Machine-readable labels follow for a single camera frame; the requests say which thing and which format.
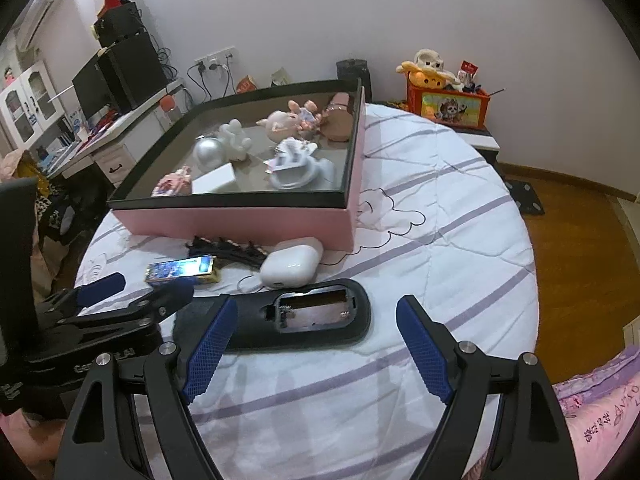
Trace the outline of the pink block donut toy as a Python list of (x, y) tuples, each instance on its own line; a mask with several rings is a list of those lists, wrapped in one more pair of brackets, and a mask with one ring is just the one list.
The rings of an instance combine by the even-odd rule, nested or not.
[(182, 166), (169, 174), (165, 174), (160, 178), (152, 191), (154, 197), (191, 194), (192, 176), (189, 166)]

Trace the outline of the white power adapter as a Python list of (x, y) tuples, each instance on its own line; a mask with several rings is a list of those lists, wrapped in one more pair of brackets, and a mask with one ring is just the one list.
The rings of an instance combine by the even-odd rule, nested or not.
[(240, 189), (231, 162), (192, 181), (192, 194), (234, 193)]

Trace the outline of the white earbuds case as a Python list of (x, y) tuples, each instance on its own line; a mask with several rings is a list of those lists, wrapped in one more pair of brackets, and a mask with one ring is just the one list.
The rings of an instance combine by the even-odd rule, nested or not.
[(259, 278), (271, 289), (308, 285), (317, 274), (324, 248), (314, 237), (296, 238), (277, 244), (259, 269)]

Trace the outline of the black remote control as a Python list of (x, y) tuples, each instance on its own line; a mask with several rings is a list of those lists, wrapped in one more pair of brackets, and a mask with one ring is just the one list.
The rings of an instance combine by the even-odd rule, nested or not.
[(370, 300), (353, 280), (231, 295), (238, 322), (233, 351), (300, 350), (360, 341), (371, 323)]

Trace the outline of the pink printed bedding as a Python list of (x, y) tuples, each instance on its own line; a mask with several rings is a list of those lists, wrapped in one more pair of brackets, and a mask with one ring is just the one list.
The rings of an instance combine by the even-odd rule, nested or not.
[(632, 344), (553, 390), (570, 430), (579, 477), (598, 478), (639, 420), (639, 347)]

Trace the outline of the black hair clip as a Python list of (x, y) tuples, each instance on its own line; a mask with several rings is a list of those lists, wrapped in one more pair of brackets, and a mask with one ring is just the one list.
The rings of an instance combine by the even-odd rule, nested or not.
[(186, 244), (189, 257), (213, 256), (225, 263), (237, 263), (259, 270), (269, 256), (265, 249), (249, 242), (246, 245), (235, 243), (228, 238), (208, 240), (196, 236), (191, 243)]

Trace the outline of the black office chair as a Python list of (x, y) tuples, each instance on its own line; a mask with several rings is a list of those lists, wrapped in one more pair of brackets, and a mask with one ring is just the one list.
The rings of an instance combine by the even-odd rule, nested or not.
[(88, 405), (80, 385), (68, 391), (29, 385), (28, 362), (43, 350), (47, 317), (39, 316), (32, 290), (32, 253), (36, 232), (37, 180), (1, 185), (1, 413), (21, 410), (36, 422), (66, 419), (75, 399)]

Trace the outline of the silver pearl ball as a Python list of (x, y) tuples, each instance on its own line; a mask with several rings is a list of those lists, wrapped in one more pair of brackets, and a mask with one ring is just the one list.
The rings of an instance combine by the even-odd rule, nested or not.
[(192, 154), (196, 166), (203, 172), (213, 171), (229, 161), (224, 144), (214, 136), (198, 138)]

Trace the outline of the white ceramic figurine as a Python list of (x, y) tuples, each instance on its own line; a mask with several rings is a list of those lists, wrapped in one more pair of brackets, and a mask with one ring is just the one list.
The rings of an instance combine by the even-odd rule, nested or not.
[(230, 162), (244, 162), (247, 159), (248, 150), (252, 147), (253, 141), (245, 134), (237, 119), (231, 119), (230, 122), (222, 124), (217, 130), (216, 137), (224, 146)]

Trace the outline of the bottle with orange cap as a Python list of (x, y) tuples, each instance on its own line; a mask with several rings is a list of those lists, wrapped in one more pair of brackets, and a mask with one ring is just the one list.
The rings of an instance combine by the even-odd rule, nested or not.
[(182, 117), (182, 110), (175, 100), (175, 98), (168, 94), (160, 99), (160, 108), (162, 109), (166, 120), (169, 125), (173, 125)]

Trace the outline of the pink pig figurine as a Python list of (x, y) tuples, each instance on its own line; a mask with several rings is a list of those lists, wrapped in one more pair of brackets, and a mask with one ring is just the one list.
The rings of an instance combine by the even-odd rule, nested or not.
[(314, 101), (299, 105), (288, 101), (288, 110), (275, 110), (267, 118), (259, 119), (256, 125), (266, 129), (268, 139), (280, 143), (287, 138), (311, 139), (320, 129), (322, 116)]

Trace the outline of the black computer monitor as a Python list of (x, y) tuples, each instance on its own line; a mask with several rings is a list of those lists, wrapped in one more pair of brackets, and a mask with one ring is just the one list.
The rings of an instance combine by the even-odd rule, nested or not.
[(110, 106), (111, 96), (102, 77), (99, 57), (95, 54), (82, 66), (72, 80), (78, 103), (86, 119), (91, 119), (102, 108)]

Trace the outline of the black kettle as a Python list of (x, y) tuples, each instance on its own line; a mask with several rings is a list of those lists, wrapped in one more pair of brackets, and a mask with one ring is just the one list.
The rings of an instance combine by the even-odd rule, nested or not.
[(363, 85), (366, 102), (373, 102), (371, 74), (366, 60), (362, 58), (346, 58), (346, 60), (338, 61), (336, 63), (336, 73), (338, 79), (359, 79)]

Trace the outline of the orange toy box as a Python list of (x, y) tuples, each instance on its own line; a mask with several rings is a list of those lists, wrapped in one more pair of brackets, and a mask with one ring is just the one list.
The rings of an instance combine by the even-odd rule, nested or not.
[(489, 102), (483, 89), (476, 93), (425, 89), (407, 80), (408, 111), (451, 127), (483, 129)]

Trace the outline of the white wall power strip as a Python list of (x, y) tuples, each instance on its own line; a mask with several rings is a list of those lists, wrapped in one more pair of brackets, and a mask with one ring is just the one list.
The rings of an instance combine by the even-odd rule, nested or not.
[(238, 58), (236, 47), (226, 47), (213, 53), (206, 54), (194, 60), (195, 66), (205, 66), (214, 70), (218, 66), (229, 66)]

